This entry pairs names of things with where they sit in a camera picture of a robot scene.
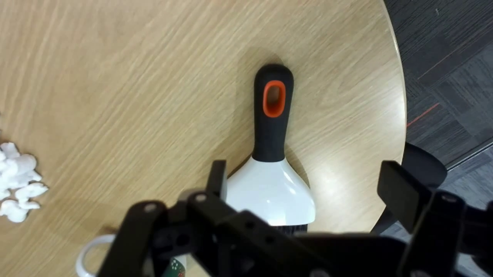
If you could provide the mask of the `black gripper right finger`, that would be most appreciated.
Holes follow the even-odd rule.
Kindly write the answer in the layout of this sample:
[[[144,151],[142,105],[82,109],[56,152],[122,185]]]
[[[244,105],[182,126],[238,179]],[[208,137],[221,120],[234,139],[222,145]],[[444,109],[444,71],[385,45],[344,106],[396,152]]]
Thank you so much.
[[[398,219],[418,219],[432,193],[398,162],[384,160],[378,196]]]

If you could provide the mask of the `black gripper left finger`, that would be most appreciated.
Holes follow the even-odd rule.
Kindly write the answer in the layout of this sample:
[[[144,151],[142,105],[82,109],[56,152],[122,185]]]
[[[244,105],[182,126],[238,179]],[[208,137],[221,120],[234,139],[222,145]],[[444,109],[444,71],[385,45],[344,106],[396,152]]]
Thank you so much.
[[[227,162],[214,160],[210,169],[207,191],[216,197],[221,196],[222,188],[227,182]]]

